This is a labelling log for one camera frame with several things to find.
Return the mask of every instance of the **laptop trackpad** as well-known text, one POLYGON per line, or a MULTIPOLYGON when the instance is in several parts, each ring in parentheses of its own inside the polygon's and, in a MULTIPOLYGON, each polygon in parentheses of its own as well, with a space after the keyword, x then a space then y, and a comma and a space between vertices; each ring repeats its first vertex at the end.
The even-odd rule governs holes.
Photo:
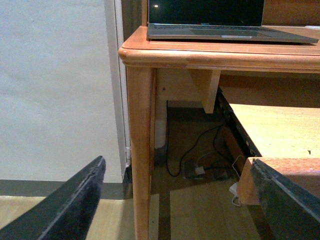
POLYGON ((241 30, 208 30, 208 29, 190 29, 195 35, 205 36, 223 36, 224 38, 248 38, 251 37, 270 37, 258 31, 241 30))

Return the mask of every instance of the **laptop screen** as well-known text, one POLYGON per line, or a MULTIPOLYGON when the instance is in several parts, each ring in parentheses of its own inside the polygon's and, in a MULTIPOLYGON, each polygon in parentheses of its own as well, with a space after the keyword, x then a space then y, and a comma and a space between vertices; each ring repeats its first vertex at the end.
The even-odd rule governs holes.
POLYGON ((149 0, 149 23, 261 26, 264 0, 149 0))

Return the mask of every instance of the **white cable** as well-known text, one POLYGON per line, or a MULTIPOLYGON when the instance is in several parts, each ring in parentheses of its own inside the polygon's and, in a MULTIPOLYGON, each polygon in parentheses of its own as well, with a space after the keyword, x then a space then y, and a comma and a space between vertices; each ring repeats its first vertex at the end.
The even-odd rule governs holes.
POLYGON ((237 176, 238 176, 239 179, 240 179, 240 175, 239 175, 238 171, 237 171, 236 168, 235 168, 235 164, 236 164, 236 162, 238 161, 238 159, 239 159, 240 157, 243 157, 244 159, 246 159, 244 156, 239 155, 239 156, 236 157, 235 161, 232 163, 232 168, 235 170, 235 172, 236 172, 236 174, 237 174, 237 176))
POLYGON ((231 201, 231 202, 232 202, 233 205, 235 205, 235 206, 237 206, 237 207, 239 207, 239 208, 241 207, 241 202, 240 202, 240 199, 239 199, 239 197, 238 197, 237 195, 234 195, 234 197, 232 198, 232 201, 231 201))
MULTIPOLYGON (((223 150, 219 150, 219 152, 226 152, 228 149, 223 149, 223 150)), ((216 153, 218 151, 210 151, 210 152, 207 152, 205 154, 203 154, 201 157, 199 157, 196 161, 196 166, 198 167, 199 166, 199 162, 201 159, 203 159, 205 156, 209 155, 209 154, 213 154, 213 153, 216 153)))

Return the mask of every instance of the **laptop keyboard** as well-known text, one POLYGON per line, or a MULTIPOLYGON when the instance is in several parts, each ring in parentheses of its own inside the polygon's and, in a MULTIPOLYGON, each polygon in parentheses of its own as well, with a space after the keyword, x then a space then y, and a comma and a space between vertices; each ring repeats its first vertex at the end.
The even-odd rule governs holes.
POLYGON ((155 29, 199 29, 199 30, 240 30, 240 31, 258 31, 264 30, 275 32, 275 30, 264 27, 255 26, 215 26, 215 25, 164 25, 155 24, 155 29))

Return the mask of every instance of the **black cable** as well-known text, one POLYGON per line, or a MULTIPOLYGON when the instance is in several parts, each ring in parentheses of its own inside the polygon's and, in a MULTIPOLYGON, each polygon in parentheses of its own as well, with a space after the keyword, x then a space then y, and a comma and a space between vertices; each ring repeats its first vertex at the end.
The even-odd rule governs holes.
POLYGON ((170 176, 175 178, 175 177, 178 177, 178 176, 180 175, 180 173, 181 173, 182 161, 183 161, 184 157, 185 157, 188 153, 190 153, 190 152, 195 148, 195 146, 196 146, 196 145, 198 144, 198 142, 199 142, 199 139, 200 139, 205 133, 207 133, 207 132, 209 132, 209 131, 211 131, 211 130, 217 129, 217 128, 221 128, 223 125, 216 126, 216 127, 212 127, 212 128, 210 128, 210 129, 204 131, 203 133, 201 133, 201 134, 198 136, 195 144, 194 144, 187 152, 185 152, 185 153, 182 155, 182 157, 180 158, 180 161, 179 161, 179 170, 178 170, 178 172, 177 172, 176 174, 172 174, 172 173, 170 172, 170 170, 169 170, 169 165, 168 165, 169 137, 170 137, 170 127, 169 127, 169 125, 170 125, 170 120, 169 120, 169 115, 168 115, 168 101, 166 101, 166 112, 167 112, 167 122, 168 122, 168 126, 167 126, 167 144, 166 144, 166 150, 165 150, 165 166, 166 166, 166 170, 168 171, 168 173, 170 174, 170 176))

